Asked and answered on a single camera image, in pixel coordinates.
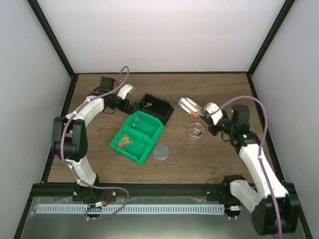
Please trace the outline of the metal scoop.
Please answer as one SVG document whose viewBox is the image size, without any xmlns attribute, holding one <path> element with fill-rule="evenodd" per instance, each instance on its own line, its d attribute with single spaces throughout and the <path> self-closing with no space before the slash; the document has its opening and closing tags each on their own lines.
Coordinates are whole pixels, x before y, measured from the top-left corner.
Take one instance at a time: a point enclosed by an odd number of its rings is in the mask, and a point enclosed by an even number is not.
<svg viewBox="0 0 319 239">
<path fill-rule="evenodd" d="M 181 98 L 178 101 L 178 105 L 193 117 L 204 116 L 202 107 L 189 98 Z"/>
</svg>

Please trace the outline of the green bin with lollipop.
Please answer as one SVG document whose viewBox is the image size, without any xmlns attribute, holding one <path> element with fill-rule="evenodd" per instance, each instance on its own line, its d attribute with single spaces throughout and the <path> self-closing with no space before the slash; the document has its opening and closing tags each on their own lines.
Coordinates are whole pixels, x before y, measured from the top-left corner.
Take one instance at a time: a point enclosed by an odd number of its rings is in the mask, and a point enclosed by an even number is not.
<svg viewBox="0 0 319 239">
<path fill-rule="evenodd" d="M 135 118 L 139 118 L 140 121 L 134 128 L 132 128 Z M 137 111 L 130 115 L 124 122 L 123 126 L 127 126 L 128 128 L 141 133 L 142 136 L 145 136 L 150 140 L 150 144 L 152 146 L 155 145 L 164 129 L 164 125 L 158 118 L 153 117 L 143 111 Z"/>
</svg>

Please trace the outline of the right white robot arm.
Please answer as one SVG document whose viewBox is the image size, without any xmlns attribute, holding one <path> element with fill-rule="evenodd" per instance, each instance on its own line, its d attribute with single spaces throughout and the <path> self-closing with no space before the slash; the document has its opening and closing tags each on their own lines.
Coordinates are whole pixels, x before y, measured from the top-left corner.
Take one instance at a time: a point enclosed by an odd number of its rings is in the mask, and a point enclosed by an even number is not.
<svg viewBox="0 0 319 239">
<path fill-rule="evenodd" d="M 301 208 L 297 195 L 290 195 L 268 164 L 261 141 L 250 130 L 249 108 L 233 105 L 232 117 L 215 103 L 204 107 L 203 119 L 212 135 L 225 133 L 231 145 L 246 164 L 255 189 L 245 179 L 235 179 L 221 188 L 224 199 L 237 198 L 251 214 L 253 227 L 259 235 L 293 233 Z"/>
</svg>

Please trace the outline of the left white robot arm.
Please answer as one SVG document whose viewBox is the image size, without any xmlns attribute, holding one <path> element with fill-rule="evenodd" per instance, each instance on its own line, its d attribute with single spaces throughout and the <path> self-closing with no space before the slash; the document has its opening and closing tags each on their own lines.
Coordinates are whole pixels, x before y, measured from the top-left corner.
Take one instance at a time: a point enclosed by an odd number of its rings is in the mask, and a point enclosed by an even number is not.
<svg viewBox="0 0 319 239">
<path fill-rule="evenodd" d="M 87 159 L 87 125 L 106 108 L 119 109 L 128 115 L 138 109 L 136 103 L 126 98 L 134 91 L 134 86 L 121 83 L 113 89 L 114 82 L 113 78 L 102 77 L 100 86 L 91 91 L 75 111 L 64 117 L 56 117 L 53 121 L 51 149 L 71 169 L 76 183 L 86 187 L 84 195 L 90 201 L 97 201 L 102 189 L 95 184 L 98 176 Z"/>
</svg>

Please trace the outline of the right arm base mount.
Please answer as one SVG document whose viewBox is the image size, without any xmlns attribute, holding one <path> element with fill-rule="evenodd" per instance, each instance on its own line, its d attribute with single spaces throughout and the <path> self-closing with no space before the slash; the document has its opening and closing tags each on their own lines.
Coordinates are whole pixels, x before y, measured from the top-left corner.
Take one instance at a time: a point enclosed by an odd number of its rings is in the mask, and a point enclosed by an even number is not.
<svg viewBox="0 0 319 239">
<path fill-rule="evenodd" d="M 230 192 L 230 183 L 235 180 L 246 180 L 242 175 L 227 175 L 223 180 L 210 178 L 205 183 L 205 193 L 209 201 L 234 201 Z"/>
</svg>

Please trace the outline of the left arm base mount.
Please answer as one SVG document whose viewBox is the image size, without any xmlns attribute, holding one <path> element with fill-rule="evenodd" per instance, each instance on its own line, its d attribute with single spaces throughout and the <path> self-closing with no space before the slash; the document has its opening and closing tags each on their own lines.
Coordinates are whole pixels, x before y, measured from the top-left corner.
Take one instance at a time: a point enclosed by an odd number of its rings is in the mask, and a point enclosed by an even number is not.
<svg viewBox="0 0 319 239">
<path fill-rule="evenodd" d="M 74 202 L 83 202 L 83 203 L 96 203 L 99 201 L 113 202 L 117 197 L 116 189 L 95 189 L 91 187 L 84 187 L 76 185 L 73 192 L 73 201 Z"/>
</svg>

